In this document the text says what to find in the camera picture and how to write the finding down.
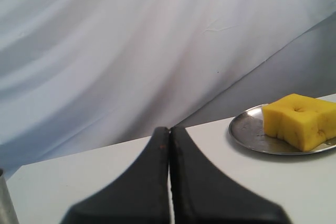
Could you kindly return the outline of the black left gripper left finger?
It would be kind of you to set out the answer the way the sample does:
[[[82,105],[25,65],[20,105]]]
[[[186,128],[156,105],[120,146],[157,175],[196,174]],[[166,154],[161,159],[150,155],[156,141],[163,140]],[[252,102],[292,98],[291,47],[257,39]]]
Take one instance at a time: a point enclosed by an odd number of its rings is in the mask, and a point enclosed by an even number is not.
[[[170,223],[169,130],[157,127],[137,159],[104,189],[73,205],[62,223]]]

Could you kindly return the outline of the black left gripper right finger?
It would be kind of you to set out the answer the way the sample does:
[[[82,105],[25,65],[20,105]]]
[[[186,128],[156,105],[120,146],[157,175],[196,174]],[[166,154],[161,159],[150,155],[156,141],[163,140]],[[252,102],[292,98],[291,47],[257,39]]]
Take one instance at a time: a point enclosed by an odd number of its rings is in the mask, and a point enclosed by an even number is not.
[[[170,132],[170,180],[175,223],[290,223],[280,205],[220,171],[179,126]]]

